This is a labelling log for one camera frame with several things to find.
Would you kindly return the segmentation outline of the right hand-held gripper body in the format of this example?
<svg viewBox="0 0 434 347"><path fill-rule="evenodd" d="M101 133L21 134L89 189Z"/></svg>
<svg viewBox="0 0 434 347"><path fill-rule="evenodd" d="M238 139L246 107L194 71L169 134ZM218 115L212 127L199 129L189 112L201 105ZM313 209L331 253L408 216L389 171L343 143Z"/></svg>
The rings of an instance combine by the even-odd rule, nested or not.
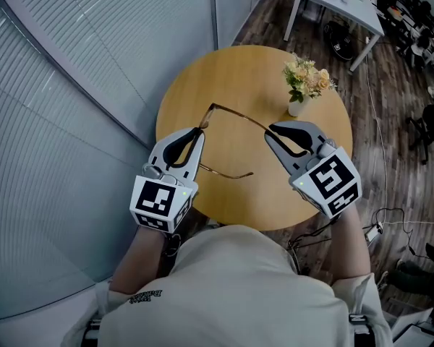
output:
<svg viewBox="0 0 434 347"><path fill-rule="evenodd" d="M302 199L326 216L339 216L360 198L360 177L342 147L324 142L308 160L303 174L289 178Z"/></svg>

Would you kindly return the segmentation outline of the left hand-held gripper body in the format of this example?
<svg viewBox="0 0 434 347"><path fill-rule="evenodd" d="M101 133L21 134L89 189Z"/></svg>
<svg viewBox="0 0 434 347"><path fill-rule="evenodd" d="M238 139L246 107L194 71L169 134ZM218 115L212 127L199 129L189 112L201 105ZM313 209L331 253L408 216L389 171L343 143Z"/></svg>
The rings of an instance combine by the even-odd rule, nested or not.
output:
<svg viewBox="0 0 434 347"><path fill-rule="evenodd" d="M180 177L146 163L135 178L129 210L137 225L174 233L192 207L198 185L185 174Z"/></svg>

